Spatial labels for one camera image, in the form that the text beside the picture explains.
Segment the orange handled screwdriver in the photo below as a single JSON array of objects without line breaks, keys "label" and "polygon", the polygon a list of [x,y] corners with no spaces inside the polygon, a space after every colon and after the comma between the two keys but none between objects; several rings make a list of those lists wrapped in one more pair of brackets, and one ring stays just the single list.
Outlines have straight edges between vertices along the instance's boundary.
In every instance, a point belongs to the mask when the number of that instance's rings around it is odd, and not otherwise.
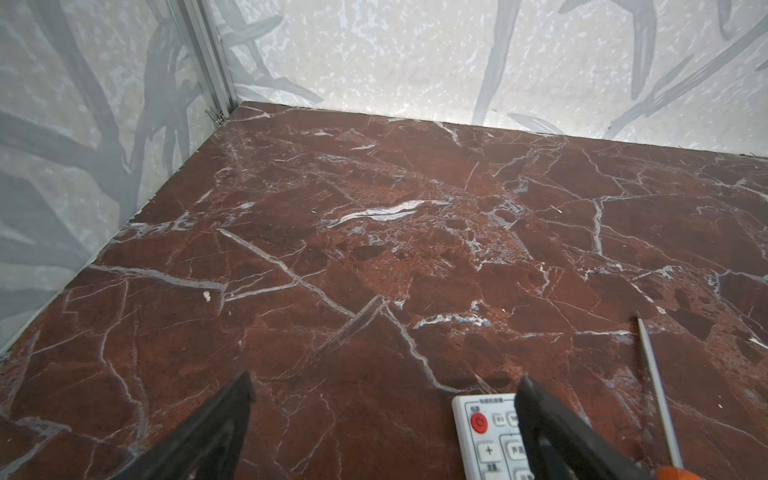
[{"label": "orange handled screwdriver", "polygon": [[657,361],[653,351],[649,333],[639,313],[634,315],[638,327],[640,345],[643,352],[643,358],[650,376],[654,398],[658,413],[660,415],[662,431],[670,458],[670,466],[660,467],[657,470],[657,479],[693,479],[701,480],[701,477],[684,468],[682,454],[679,448],[674,424],[668,407],[661,375],[658,369]]}]

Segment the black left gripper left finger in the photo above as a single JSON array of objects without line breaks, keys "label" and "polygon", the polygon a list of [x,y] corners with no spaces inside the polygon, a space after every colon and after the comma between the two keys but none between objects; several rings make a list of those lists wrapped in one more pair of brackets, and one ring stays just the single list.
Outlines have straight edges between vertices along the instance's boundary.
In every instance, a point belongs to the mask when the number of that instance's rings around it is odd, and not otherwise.
[{"label": "black left gripper left finger", "polygon": [[234,478],[255,400],[250,374],[243,371],[116,477]]}]

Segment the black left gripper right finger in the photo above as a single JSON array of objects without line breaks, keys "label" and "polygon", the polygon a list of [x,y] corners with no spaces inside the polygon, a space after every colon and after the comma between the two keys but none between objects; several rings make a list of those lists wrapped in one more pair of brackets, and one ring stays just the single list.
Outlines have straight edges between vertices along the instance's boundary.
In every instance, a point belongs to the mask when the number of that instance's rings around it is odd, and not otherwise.
[{"label": "black left gripper right finger", "polygon": [[514,405],[536,479],[651,477],[530,376],[522,377]]}]

